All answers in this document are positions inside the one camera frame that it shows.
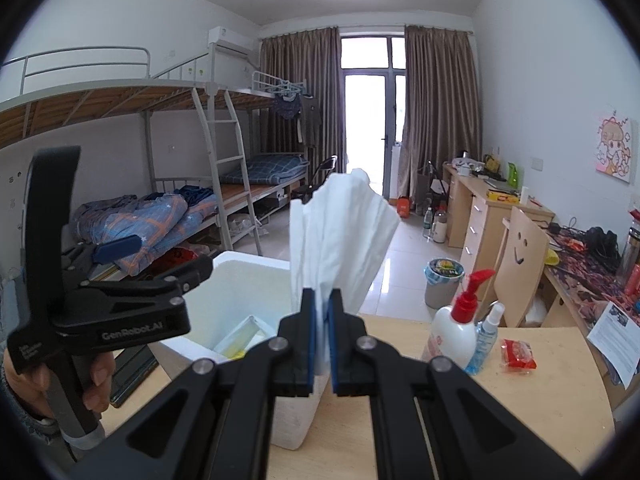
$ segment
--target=red candy wrapper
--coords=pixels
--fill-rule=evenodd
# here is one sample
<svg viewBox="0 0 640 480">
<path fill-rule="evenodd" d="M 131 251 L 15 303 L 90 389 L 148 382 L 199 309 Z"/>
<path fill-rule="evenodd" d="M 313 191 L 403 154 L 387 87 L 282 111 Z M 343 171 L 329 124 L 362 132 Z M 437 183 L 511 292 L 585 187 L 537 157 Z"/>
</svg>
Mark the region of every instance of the red candy wrapper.
<svg viewBox="0 0 640 480">
<path fill-rule="evenodd" d="M 502 348 L 502 364 L 507 369 L 526 371 L 535 370 L 537 367 L 529 343 L 503 339 L 500 347 Z"/>
</svg>

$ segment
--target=green object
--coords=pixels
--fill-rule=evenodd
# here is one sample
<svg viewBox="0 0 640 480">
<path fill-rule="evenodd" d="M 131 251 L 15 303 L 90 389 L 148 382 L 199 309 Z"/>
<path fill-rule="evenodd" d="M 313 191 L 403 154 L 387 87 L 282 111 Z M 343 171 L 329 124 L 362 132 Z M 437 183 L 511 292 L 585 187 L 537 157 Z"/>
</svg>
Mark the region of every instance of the green object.
<svg viewBox="0 0 640 480">
<path fill-rule="evenodd" d="M 518 170 L 513 162 L 509 162 L 509 176 L 507 177 L 507 183 L 514 188 L 518 187 Z"/>
</svg>

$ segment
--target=crumpled tissue paper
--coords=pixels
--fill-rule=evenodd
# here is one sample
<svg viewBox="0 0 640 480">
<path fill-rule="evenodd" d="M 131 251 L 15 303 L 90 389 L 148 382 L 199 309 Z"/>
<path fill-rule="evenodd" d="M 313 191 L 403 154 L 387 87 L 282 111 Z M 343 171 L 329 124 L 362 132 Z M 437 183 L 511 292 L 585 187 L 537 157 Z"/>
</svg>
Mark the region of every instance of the crumpled tissue paper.
<svg viewBox="0 0 640 480">
<path fill-rule="evenodd" d="M 332 174 L 305 205 L 293 200 L 289 217 L 291 308 L 300 310 L 303 288 L 315 290 L 320 375 L 329 369 L 325 320 L 331 291 L 340 288 L 344 311 L 358 313 L 400 217 L 360 169 Z"/>
</svg>

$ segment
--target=upper bunk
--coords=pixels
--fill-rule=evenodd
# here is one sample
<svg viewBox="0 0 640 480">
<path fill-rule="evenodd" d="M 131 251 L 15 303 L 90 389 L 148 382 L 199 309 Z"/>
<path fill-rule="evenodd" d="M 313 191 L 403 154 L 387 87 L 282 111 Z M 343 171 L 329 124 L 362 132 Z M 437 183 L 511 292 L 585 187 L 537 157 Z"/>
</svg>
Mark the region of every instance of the upper bunk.
<svg viewBox="0 0 640 480">
<path fill-rule="evenodd" d="M 271 105 L 275 93 L 291 86 L 290 82 L 255 71 L 252 83 L 247 88 L 232 88 L 213 81 L 202 80 L 202 67 L 214 72 L 214 57 L 217 48 L 209 49 L 197 56 L 175 64 L 151 76 L 151 56 L 143 47 L 135 46 L 83 46 L 39 52 L 2 64 L 22 70 L 19 94 L 0 103 L 0 149 L 27 137 L 48 132 L 68 124 L 93 121 L 105 117 L 164 110 L 193 110 L 195 104 L 191 89 L 195 88 L 203 107 L 207 106 L 209 93 L 216 92 L 214 105 L 226 108 L 224 91 L 228 90 L 236 110 L 255 110 Z M 29 72 L 30 60 L 55 54 L 70 56 L 84 51 L 114 52 L 137 51 L 146 60 L 97 60 L 47 66 Z M 138 66 L 145 70 L 139 78 L 108 78 L 83 80 L 68 84 L 46 86 L 30 92 L 24 91 L 25 82 L 35 76 L 87 67 Z"/>
</svg>

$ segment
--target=red pump nozzle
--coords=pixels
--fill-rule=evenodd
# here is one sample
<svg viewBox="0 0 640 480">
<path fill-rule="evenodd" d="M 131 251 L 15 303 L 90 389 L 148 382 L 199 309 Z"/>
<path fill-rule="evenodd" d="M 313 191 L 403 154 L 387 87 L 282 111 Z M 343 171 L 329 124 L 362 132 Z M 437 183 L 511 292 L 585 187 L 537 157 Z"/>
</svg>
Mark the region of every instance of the red pump nozzle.
<svg viewBox="0 0 640 480">
<path fill-rule="evenodd" d="M 493 269 L 476 270 L 469 275 L 466 290 L 456 298 L 451 317 L 458 323 L 469 323 L 478 308 L 478 287 L 495 274 Z"/>
</svg>

